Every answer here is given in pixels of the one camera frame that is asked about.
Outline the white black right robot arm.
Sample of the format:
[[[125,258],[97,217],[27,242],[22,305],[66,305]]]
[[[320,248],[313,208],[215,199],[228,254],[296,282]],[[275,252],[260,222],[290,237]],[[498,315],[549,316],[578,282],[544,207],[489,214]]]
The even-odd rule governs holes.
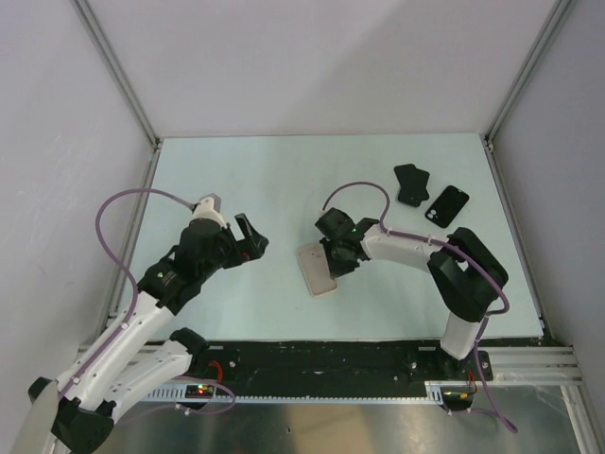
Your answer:
[[[503,311],[510,304],[503,292],[509,275],[476,234],[458,228],[445,240],[395,232],[379,219],[354,222],[331,208],[315,227],[322,234],[325,271],[335,281],[357,270],[363,261],[386,261],[427,272],[449,311],[438,347],[437,367],[450,379],[460,378],[471,367],[470,355],[482,337],[497,299]]]

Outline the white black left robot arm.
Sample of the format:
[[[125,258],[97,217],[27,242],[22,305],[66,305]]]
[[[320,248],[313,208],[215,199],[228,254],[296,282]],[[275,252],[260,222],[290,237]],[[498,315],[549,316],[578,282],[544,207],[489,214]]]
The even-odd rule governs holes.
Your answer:
[[[206,342],[187,328],[175,332],[154,357],[128,364],[217,271],[264,255],[268,239],[245,215],[235,220],[240,239],[216,209],[196,209],[178,244],[135,283],[126,311],[58,377],[32,383],[32,407],[13,452],[44,453],[49,439],[56,438],[74,453],[93,453],[146,394],[178,375],[198,377],[208,370]]]

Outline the black smartphone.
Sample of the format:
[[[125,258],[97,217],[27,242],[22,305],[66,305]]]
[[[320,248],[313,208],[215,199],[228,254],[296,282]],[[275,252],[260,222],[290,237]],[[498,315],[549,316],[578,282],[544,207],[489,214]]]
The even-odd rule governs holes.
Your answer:
[[[427,201],[429,199],[427,191],[429,176],[427,171],[417,168],[415,185],[410,188],[401,188],[399,185],[397,201],[412,207],[419,207],[424,201]]]

